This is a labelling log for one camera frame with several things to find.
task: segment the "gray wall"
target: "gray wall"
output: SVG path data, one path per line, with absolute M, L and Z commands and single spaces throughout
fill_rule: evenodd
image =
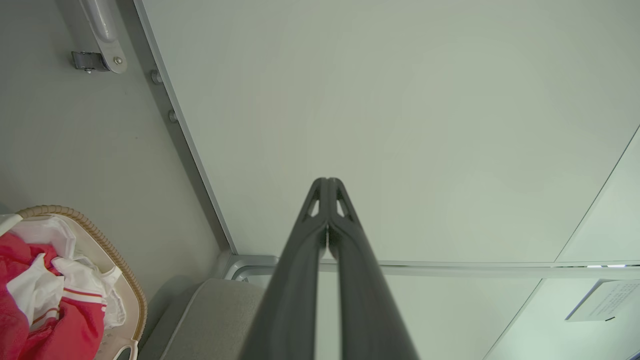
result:
M 87 33 L 76 0 L 0 4 L 0 213 L 70 206 L 114 243 L 150 302 L 152 328 L 171 297 L 211 272 L 224 247 L 133 3 L 114 6 L 125 74 L 70 63 Z

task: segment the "paper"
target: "paper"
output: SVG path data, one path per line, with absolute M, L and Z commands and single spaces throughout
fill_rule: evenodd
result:
M 599 280 L 566 317 L 568 322 L 604 321 L 640 292 L 640 280 Z

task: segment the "gray cushion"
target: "gray cushion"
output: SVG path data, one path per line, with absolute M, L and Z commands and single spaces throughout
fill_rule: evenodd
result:
M 209 279 L 178 296 L 138 357 L 141 360 L 236 360 L 264 290 Z

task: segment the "white panel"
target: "white panel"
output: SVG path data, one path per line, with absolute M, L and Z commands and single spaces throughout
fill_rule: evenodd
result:
M 539 280 L 386 276 L 421 359 L 480 360 Z M 336 273 L 320 273 L 318 360 L 339 354 Z
M 553 261 L 640 122 L 640 2 L 140 1 L 242 254 L 337 176 L 381 259 Z
M 565 322 L 596 283 L 588 279 L 549 279 L 487 360 L 627 360 L 640 350 L 637 301 L 608 322 Z
M 627 151 L 558 261 L 640 259 L 640 136 Z

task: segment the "red and white clothing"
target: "red and white clothing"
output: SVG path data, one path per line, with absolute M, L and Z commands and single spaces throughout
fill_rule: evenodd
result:
M 0 359 L 93 359 L 107 290 L 91 269 L 57 258 L 52 245 L 0 236 Z

